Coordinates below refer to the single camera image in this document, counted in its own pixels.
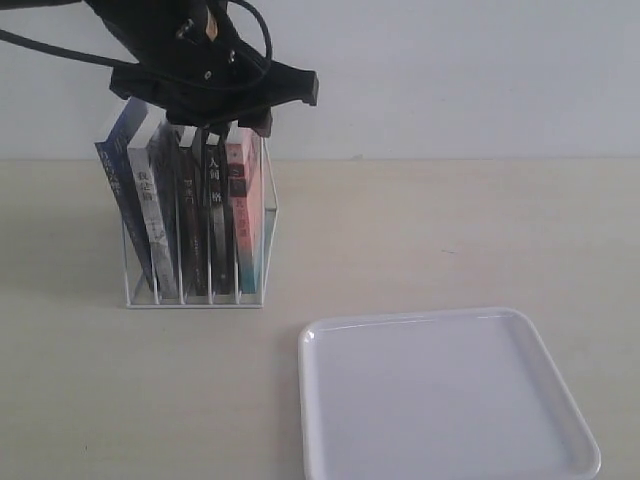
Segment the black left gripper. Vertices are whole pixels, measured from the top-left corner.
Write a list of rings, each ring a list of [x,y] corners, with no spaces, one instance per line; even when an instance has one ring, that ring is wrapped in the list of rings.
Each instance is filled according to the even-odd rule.
[[[319,76],[314,70],[271,64],[273,46],[263,16],[247,1],[239,5],[257,21],[263,52],[241,38],[224,1],[90,2],[107,30],[136,60],[114,68],[112,90],[165,109],[177,123],[220,124],[223,138],[229,136],[232,122],[269,138],[272,108],[242,104],[242,99],[267,75],[271,106],[302,102],[315,107]]]

